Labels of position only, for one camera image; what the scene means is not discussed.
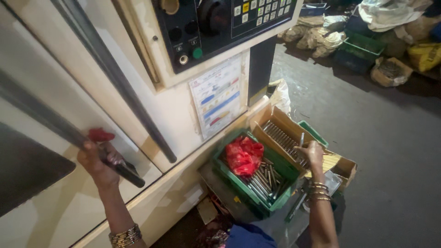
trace green basket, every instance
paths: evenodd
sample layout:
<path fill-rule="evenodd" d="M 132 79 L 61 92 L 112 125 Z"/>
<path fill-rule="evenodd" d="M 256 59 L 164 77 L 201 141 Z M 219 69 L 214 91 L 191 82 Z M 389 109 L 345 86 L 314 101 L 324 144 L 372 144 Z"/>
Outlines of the green basket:
<path fill-rule="evenodd" d="M 248 201 L 253 206 L 257 207 L 264 216 L 269 216 L 270 212 L 275 211 L 276 209 L 280 209 L 283 207 L 283 205 L 288 201 L 289 197 L 291 197 L 292 192 L 295 188 L 292 187 L 292 185 L 295 183 L 299 176 L 298 170 L 292 166 L 285 158 L 283 158 L 281 155 L 273 151 L 271 148 L 267 147 L 264 143 L 264 152 L 263 156 L 270 161 L 274 163 L 273 167 L 274 169 L 286 180 L 288 180 L 289 187 L 283 192 L 276 201 L 271 204 L 268 201 L 263 201 L 260 198 L 257 197 L 257 195 L 250 190 L 231 170 L 230 168 L 224 164 L 220 159 L 219 156 L 224 152 L 225 146 L 229 143 L 231 143 L 233 140 L 235 140 L 239 136 L 246 136 L 250 139 L 253 139 L 256 142 L 259 142 L 249 131 L 246 129 L 240 129 L 231 132 L 229 135 L 227 135 L 223 142 L 218 146 L 218 149 L 216 150 L 215 154 L 213 155 L 212 161 L 215 165 L 214 168 L 219 172 L 221 176 L 224 176 L 227 178 L 230 182 L 230 185 L 237 191 L 241 193 L 241 195 L 247 196 L 251 201 Z"/>
<path fill-rule="evenodd" d="M 318 140 L 325 148 L 328 148 L 329 143 L 320 135 L 317 131 L 315 131 L 312 126 L 310 126 L 305 120 L 301 120 L 297 123 L 300 127 L 306 129 L 308 133 L 310 133 L 316 140 Z"/>
<path fill-rule="evenodd" d="M 347 38 L 338 49 L 352 53 L 368 61 L 375 61 L 386 47 L 386 44 L 383 42 L 353 33 L 349 30 L 345 30 L 345 34 Z"/>

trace red plastic bag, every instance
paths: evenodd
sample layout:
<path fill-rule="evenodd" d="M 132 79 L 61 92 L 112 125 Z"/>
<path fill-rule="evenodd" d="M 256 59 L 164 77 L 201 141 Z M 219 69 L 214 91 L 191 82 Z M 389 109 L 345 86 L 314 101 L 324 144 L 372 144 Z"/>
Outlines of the red plastic bag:
<path fill-rule="evenodd" d="M 115 138 L 115 135 L 104 131 L 103 128 L 91 128 L 89 129 L 89 134 L 87 135 L 93 142 L 104 142 L 111 141 Z"/>
<path fill-rule="evenodd" d="M 238 137 L 225 147 L 230 169 L 238 176 L 252 176 L 263 157 L 263 145 L 248 137 Z"/>

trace gray floor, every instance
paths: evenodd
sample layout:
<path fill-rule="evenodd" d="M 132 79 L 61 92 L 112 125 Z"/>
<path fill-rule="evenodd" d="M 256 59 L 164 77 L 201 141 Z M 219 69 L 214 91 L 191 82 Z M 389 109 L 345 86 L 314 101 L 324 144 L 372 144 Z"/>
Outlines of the gray floor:
<path fill-rule="evenodd" d="M 439 247 L 439 85 L 416 76 L 383 88 L 309 55 L 277 44 L 271 81 L 286 79 L 294 121 L 306 120 L 329 150 L 359 165 L 344 192 L 340 246 Z"/>

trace instruction chart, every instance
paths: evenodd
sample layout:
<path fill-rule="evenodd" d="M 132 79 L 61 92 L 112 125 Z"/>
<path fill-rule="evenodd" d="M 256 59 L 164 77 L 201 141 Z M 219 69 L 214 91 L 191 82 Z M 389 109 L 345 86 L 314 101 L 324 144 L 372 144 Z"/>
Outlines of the instruction chart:
<path fill-rule="evenodd" d="M 210 138 L 240 114 L 241 57 L 189 81 L 204 139 Z"/>

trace control panel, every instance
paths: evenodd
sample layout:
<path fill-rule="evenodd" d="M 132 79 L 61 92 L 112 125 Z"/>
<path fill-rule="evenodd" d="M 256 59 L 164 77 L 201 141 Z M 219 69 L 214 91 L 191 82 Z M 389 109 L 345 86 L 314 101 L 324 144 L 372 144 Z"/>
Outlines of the control panel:
<path fill-rule="evenodd" d="M 185 71 L 292 19 L 295 0 L 153 0 L 173 71 Z"/>

